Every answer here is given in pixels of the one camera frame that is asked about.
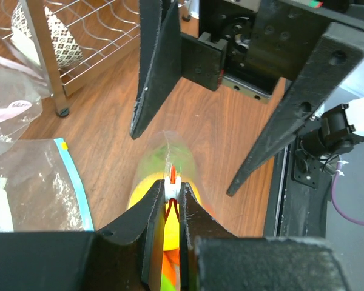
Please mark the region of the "clear bag orange zipper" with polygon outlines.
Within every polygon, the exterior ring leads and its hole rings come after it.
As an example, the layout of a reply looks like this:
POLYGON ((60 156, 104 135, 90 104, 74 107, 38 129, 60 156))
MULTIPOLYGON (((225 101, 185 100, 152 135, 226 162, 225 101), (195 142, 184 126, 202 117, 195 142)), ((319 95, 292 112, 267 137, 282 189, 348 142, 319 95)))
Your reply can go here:
MULTIPOLYGON (((161 180, 165 182, 166 194, 164 209, 166 220, 171 206, 174 206, 179 220, 180 210, 177 198, 179 191, 181 190, 181 184, 183 183, 182 176, 186 176, 197 186, 202 200, 200 206, 207 210, 211 215, 214 214, 210 202, 202 189, 194 156, 190 148, 177 132, 162 131, 157 133, 150 140, 144 155, 136 168, 132 191, 138 181, 150 174, 158 172, 163 174, 161 180)), ((179 275, 180 266, 177 267, 177 283, 174 286, 166 276, 162 274, 161 290, 180 290, 179 275)))

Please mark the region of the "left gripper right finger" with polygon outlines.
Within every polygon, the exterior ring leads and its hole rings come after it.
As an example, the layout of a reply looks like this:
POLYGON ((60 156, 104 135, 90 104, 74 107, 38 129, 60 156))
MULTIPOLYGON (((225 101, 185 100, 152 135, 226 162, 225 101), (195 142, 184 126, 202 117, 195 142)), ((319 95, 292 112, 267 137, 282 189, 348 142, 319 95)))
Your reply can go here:
POLYGON ((198 203, 188 183, 179 203, 182 290, 350 290, 326 241, 236 237, 198 203))

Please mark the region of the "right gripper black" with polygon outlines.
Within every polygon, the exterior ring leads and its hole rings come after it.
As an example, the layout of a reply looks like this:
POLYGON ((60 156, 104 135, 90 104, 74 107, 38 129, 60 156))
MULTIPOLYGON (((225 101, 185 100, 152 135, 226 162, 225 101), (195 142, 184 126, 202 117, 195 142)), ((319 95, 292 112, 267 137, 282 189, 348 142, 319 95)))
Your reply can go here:
POLYGON ((364 1, 201 1, 199 36, 182 34, 182 75, 268 101, 291 81, 236 172, 233 197, 364 58, 364 1))

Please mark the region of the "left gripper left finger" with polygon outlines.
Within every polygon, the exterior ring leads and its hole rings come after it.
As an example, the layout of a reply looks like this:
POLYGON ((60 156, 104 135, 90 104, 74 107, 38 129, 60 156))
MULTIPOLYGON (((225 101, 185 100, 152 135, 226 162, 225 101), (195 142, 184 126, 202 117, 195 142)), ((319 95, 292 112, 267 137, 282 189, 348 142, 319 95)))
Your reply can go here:
POLYGON ((0 233, 0 290, 160 290, 164 182, 96 232, 0 233))

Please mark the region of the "small orange tangerine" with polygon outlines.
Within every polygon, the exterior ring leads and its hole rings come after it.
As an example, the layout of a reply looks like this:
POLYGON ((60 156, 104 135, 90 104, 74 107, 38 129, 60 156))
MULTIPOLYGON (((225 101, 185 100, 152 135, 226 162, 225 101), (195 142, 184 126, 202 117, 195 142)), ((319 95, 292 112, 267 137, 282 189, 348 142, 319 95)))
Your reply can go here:
POLYGON ((162 274, 175 286, 177 283, 177 267, 180 266, 180 249, 163 252, 162 274))

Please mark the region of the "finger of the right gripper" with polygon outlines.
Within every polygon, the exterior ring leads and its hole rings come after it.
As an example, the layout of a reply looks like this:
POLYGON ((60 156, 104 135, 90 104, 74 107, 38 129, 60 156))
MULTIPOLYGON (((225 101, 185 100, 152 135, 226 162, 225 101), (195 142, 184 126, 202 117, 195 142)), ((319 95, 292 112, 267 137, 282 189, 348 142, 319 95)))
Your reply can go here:
POLYGON ((140 67, 130 136, 139 138, 181 78, 177 1, 140 1, 140 67))

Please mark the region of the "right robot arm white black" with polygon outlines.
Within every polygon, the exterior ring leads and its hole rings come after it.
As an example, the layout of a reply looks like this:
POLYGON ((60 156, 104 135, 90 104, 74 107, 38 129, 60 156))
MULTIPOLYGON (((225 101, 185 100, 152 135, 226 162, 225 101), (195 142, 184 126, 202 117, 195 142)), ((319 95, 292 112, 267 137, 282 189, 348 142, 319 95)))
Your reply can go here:
POLYGON ((364 59, 364 2, 201 1, 199 35, 180 30, 177 1, 140 1, 140 70, 130 136, 140 137, 175 85, 246 88, 270 98, 290 86, 236 172, 233 196, 254 170, 295 140, 308 156, 348 153, 364 141, 364 107, 341 104, 320 127, 312 114, 364 59))

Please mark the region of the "yellow lemon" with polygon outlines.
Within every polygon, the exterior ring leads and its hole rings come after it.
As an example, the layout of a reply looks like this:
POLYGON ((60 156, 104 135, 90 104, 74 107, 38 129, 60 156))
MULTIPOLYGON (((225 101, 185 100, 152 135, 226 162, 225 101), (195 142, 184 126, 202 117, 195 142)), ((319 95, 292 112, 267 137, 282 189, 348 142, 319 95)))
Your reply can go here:
MULTIPOLYGON (((130 209, 134 206, 138 201, 140 201, 143 196, 147 193, 147 191, 151 188, 153 183, 158 180, 162 179, 163 174, 153 173, 149 176, 143 178, 142 180, 138 181, 135 187, 133 187, 133 191, 130 195, 129 202, 127 205, 127 209, 130 209)), ((199 204, 201 204, 201 195, 197 186, 193 183, 192 180, 188 179, 186 176, 182 176, 183 182, 188 182, 192 187, 194 195, 199 204)), ((163 243, 163 250, 171 251, 179 248, 179 240, 180 240, 180 231, 179 231, 179 220, 177 218, 177 214, 175 212, 174 206, 171 206, 170 212, 168 214, 165 228, 164 228, 164 243, 163 243)))

